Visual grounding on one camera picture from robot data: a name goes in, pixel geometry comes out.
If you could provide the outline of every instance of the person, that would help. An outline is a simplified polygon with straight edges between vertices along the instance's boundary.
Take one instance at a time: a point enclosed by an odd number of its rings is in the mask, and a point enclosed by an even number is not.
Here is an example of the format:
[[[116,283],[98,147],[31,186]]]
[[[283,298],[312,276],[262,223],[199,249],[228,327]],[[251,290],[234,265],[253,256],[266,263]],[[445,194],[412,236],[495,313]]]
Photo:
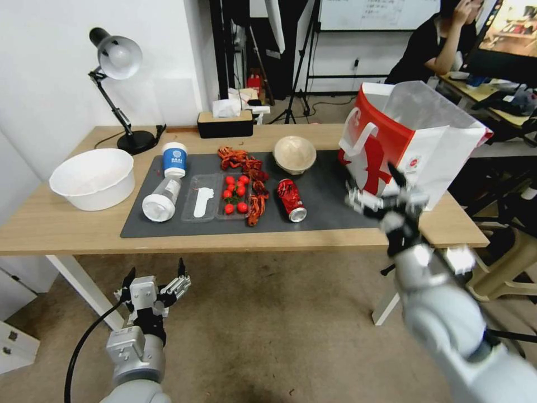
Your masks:
[[[440,12],[414,31],[385,83],[427,82],[458,70],[477,40],[475,19],[482,6],[483,0],[441,0]]]

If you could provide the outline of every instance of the monitor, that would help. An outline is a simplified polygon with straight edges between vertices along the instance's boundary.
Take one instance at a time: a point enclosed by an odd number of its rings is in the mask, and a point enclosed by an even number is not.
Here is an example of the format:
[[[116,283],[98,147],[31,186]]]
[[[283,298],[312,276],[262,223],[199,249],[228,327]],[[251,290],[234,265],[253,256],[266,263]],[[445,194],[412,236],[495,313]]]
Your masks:
[[[497,0],[463,71],[537,86],[537,0]]]

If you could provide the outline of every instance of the clear plastic bottle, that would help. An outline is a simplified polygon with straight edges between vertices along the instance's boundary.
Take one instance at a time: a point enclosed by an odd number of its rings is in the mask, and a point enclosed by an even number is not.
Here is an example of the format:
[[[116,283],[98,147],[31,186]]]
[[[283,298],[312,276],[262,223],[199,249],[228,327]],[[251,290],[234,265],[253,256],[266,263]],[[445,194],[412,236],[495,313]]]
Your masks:
[[[147,218],[155,222],[168,221],[175,214],[175,203],[181,190],[181,179],[177,176],[165,178],[142,202]]]

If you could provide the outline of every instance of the clear plastic tray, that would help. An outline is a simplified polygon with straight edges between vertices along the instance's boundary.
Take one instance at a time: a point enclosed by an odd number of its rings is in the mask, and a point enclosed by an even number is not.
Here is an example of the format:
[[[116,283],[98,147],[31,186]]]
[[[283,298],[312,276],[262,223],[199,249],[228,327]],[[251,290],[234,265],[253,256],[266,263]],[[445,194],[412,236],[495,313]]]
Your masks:
[[[181,214],[181,220],[186,222],[207,222],[211,221],[218,209],[218,204],[222,200],[222,174],[194,175],[189,183],[189,193],[186,196],[185,205]],[[207,207],[203,217],[194,217],[194,209],[197,201],[197,190],[199,188],[210,188],[214,190],[214,197],[207,201]]]
[[[225,183],[225,177],[226,176],[233,176],[235,178],[235,182],[237,182],[241,175],[244,175],[241,172],[231,173],[231,172],[224,172],[222,175],[222,179],[220,182],[220,194],[219,197],[219,204],[218,204],[218,210],[216,211],[216,218],[221,220],[236,220],[236,219],[246,219],[248,216],[247,213],[239,213],[237,211],[237,205],[235,205],[235,210],[232,214],[226,214],[224,211],[224,207],[227,204],[224,199],[222,199],[222,192],[228,187],[228,185]],[[248,202],[250,200],[250,192],[251,192],[251,183],[245,186],[246,192],[244,196],[241,197],[241,202],[245,202],[248,204],[248,207],[250,203]]]

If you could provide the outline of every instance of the red can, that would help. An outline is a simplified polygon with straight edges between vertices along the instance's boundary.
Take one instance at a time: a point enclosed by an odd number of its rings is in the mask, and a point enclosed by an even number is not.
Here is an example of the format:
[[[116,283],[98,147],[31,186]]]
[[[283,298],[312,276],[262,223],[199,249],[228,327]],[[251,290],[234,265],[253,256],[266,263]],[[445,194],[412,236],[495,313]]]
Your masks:
[[[300,200],[298,188],[290,179],[283,179],[278,184],[278,196],[284,203],[285,211],[289,215],[289,219],[293,222],[300,222],[308,214],[304,208],[304,203]]]

